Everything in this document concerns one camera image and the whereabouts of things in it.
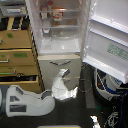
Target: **floor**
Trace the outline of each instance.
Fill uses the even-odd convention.
[[[94,98],[93,90],[88,91],[90,82],[92,83],[92,75],[92,67],[84,65],[80,88],[87,92],[83,93],[79,90],[77,98],[67,102],[56,100],[55,109],[50,114],[40,117],[11,118],[3,115],[0,118],[0,128],[37,128],[44,125],[79,125],[82,128],[93,128],[91,115],[98,117],[99,124],[103,128],[106,119],[101,113],[101,105]]]

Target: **white refrigerator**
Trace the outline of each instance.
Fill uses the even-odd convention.
[[[128,82],[128,0],[26,0],[46,89],[60,69],[79,84],[81,62]]]

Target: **cabinet drawer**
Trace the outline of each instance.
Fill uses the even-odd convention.
[[[44,87],[46,89],[52,88],[53,79],[43,79]],[[76,85],[79,84],[79,78],[64,78],[65,86],[68,90],[72,90]]]
[[[31,48],[28,30],[0,31],[0,49]]]
[[[78,55],[39,56],[38,62],[43,78],[55,78],[60,69],[69,69],[67,77],[80,76],[81,59]]]
[[[14,67],[0,67],[0,77],[2,76],[18,76],[18,75],[38,75],[36,65],[34,66],[14,66]]]
[[[32,92],[40,92],[38,76],[34,81],[0,82],[1,85],[19,85],[22,89]]]
[[[35,65],[31,49],[0,50],[0,66]]]

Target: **drawer handle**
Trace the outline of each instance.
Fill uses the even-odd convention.
[[[7,59],[6,61],[0,61],[0,63],[8,63],[9,59]]]
[[[16,70],[14,70],[14,72],[5,72],[5,73],[0,72],[0,75],[13,75],[13,74],[16,74]]]
[[[71,62],[71,60],[68,60],[68,61],[66,61],[66,62],[64,62],[64,63],[56,63],[56,62],[53,62],[53,61],[51,61],[50,63],[51,63],[51,64],[58,65],[58,66],[62,66],[62,65],[68,64],[68,63],[70,63],[70,62]]]

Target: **wooden cabinet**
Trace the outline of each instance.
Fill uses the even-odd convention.
[[[31,49],[0,50],[0,66],[35,65]]]
[[[31,48],[29,30],[0,31],[0,49]]]
[[[12,31],[13,21],[14,18],[9,18],[8,29],[0,31],[0,85],[19,85],[26,91],[43,91],[31,31]],[[35,80],[24,80],[33,76],[36,76]]]

